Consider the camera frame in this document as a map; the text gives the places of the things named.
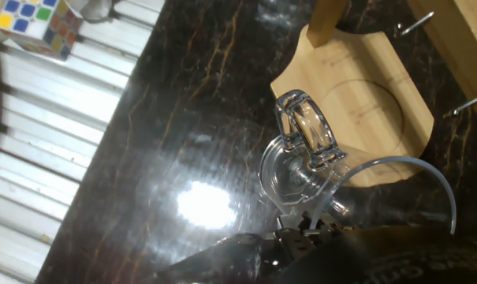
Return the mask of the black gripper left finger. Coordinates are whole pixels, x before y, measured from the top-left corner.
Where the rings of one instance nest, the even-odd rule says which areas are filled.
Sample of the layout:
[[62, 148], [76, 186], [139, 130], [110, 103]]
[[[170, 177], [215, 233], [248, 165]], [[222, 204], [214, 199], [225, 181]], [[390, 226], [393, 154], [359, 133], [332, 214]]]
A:
[[276, 240], [290, 260], [299, 260], [315, 249], [309, 237], [300, 229], [304, 218], [300, 215], [280, 215], [277, 219]]

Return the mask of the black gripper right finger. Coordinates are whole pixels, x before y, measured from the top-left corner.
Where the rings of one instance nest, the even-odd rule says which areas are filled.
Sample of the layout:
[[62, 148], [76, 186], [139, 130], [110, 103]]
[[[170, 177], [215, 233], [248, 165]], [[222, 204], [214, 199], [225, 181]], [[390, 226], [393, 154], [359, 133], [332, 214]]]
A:
[[342, 227], [331, 215], [322, 215], [319, 218], [319, 221], [321, 222], [321, 225], [319, 227], [320, 230], [324, 230], [332, 234], [341, 233]]

